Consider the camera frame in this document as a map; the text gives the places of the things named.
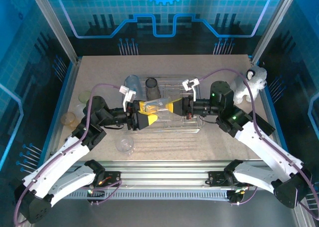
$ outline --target white stuffed animal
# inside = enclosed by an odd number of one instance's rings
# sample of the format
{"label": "white stuffed animal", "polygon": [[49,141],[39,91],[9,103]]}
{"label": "white stuffed animal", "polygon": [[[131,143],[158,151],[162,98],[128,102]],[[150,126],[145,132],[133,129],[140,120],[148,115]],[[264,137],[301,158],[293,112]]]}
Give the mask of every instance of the white stuffed animal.
{"label": "white stuffed animal", "polygon": [[[259,66],[253,66],[246,73],[246,81],[251,89],[254,100],[256,99],[259,90],[262,90],[267,85],[266,82],[267,71]],[[237,76],[230,88],[234,91],[234,102],[240,104],[243,97],[246,96],[246,101],[251,102],[248,88],[245,86],[243,79]]]}

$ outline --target clear plastic tray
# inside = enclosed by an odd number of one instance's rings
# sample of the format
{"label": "clear plastic tray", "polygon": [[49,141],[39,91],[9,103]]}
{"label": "clear plastic tray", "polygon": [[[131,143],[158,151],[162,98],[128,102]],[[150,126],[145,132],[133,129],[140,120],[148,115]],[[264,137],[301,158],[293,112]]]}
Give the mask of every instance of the clear plastic tray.
{"label": "clear plastic tray", "polygon": [[[161,98],[171,97],[172,100],[179,99],[181,97],[187,97],[192,95],[192,91],[186,92],[183,88],[182,82],[186,79],[193,80],[196,77],[191,76],[138,76],[141,82],[143,90],[143,101],[146,101],[145,93],[145,81],[153,77],[158,81],[159,91]],[[200,99],[200,89],[199,86],[196,86],[196,98]],[[142,133],[197,133],[203,127],[204,122],[197,116],[194,116],[190,120],[187,120],[186,117],[180,117],[177,115],[173,116],[173,121],[166,122],[155,122],[150,126],[138,130],[132,131],[128,130],[125,126],[124,131],[127,134],[142,134]]]}

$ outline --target beige tabletop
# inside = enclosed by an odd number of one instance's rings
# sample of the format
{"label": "beige tabletop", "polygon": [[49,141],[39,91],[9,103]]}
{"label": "beige tabletop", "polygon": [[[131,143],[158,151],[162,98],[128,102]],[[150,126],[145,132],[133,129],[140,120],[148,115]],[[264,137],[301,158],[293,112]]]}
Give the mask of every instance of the beige tabletop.
{"label": "beige tabletop", "polygon": [[[139,56],[84,56],[71,97],[69,111],[80,104],[78,95],[91,90],[98,83],[121,86],[128,75],[189,75],[201,78],[220,68],[233,68],[245,72],[250,68],[247,55],[139,55]],[[235,74],[219,72],[202,81],[202,98],[208,98],[213,81],[231,82]],[[121,94],[116,89],[100,89],[110,108],[121,107]],[[249,113],[251,104],[243,101],[238,105]],[[260,96],[256,100],[256,112],[266,120]],[[198,133],[134,134],[135,151],[128,156],[117,151],[114,138],[122,131],[106,130],[106,137],[81,160],[125,161],[125,160],[233,160],[259,159],[245,145],[224,133],[214,124],[205,124]],[[71,130],[63,127],[59,146]]]}

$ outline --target metal post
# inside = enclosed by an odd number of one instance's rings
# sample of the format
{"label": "metal post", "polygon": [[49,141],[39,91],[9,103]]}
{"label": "metal post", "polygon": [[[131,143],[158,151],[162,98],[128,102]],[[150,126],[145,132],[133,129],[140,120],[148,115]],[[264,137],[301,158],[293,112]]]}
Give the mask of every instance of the metal post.
{"label": "metal post", "polygon": [[277,27],[281,23],[281,21],[284,18],[284,15],[286,14],[288,8],[290,7],[290,4],[293,2],[293,0],[281,0],[280,4],[278,5],[275,14],[269,23],[265,33],[259,40],[256,49],[253,53],[253,64],[256,64],[263,54],[264,50],[266,49],[266,46],[268,45],[270,39],[274,35]]}
{"label": "metal post", "polygon": [[73,46],[65,34],[61,23],[59,22],[57,16],[55,15],[49,0],[35,0],[38,4],[40,10],[42,11],[45,19],[49,23],[50,27],[52,28],[55,36],[58,38],[61,46],[63,47],[65,53],[69,57],[70,61],[73,64],[76,64],[78,61],[78,56],[73,49]]}

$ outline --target glass enclosure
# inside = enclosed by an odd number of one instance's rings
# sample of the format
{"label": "glass enclosure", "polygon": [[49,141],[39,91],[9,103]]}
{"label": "glass enclosure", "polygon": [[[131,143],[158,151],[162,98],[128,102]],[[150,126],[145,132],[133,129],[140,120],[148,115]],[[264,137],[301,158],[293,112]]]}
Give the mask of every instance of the glass enclosure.
{"label": "glass enclosure", "polygon": [[36,168],[69,60],[34,0],[0,0],[0,25],[0,225],[10,226],[8,184]]}
{"label": "glass enclosure", "polygon": [[319,180],[319,3],[294,0],[260,59],[288,150]]}
{"label": "glass enclosure", "polygon": [[280,0],[49,0],[76,53],[252,54]]}

